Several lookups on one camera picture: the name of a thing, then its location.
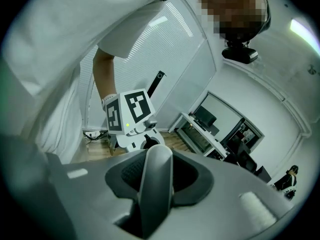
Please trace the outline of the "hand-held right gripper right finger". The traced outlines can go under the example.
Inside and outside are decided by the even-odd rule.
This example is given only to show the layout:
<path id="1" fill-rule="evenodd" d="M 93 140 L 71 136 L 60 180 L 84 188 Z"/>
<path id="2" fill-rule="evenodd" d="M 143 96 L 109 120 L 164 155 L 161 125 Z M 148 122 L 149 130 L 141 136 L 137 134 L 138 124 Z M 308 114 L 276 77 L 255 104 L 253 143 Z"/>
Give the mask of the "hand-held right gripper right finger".
<path id="1" fill-rule="evenodd" d="M 184 151 L 213 175 L 198 204 L 173 208 L 159 228 L 161 240 L 278 240 L 294 205 L 242 167 Z"/>

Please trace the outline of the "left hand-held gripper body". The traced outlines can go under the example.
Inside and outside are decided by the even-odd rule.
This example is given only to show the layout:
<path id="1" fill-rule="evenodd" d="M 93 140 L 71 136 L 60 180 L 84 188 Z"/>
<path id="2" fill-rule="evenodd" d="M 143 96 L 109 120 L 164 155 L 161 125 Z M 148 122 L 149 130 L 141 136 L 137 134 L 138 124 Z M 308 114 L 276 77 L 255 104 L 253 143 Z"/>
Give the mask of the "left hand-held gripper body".
<path id="1" fill-rule="evenodd" d="M 126 152 L 164 145 L 165 141 L 157 130 L 154 106 L 145 89 L 136 89 L 104 98 L 109 149 Z"/>

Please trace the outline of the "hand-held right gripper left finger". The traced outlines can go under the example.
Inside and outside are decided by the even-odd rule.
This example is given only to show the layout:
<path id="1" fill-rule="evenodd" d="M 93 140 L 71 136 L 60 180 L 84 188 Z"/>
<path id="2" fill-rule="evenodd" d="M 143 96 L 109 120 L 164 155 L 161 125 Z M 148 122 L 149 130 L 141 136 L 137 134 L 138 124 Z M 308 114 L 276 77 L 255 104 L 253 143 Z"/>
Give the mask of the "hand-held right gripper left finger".
<path id="1" fill-rule="evenodd" d="M 145 151 L 72 164 L 62 164 L 54 154 L 46 156 L 76 240 L 143 239 L 138 182 Z"/>

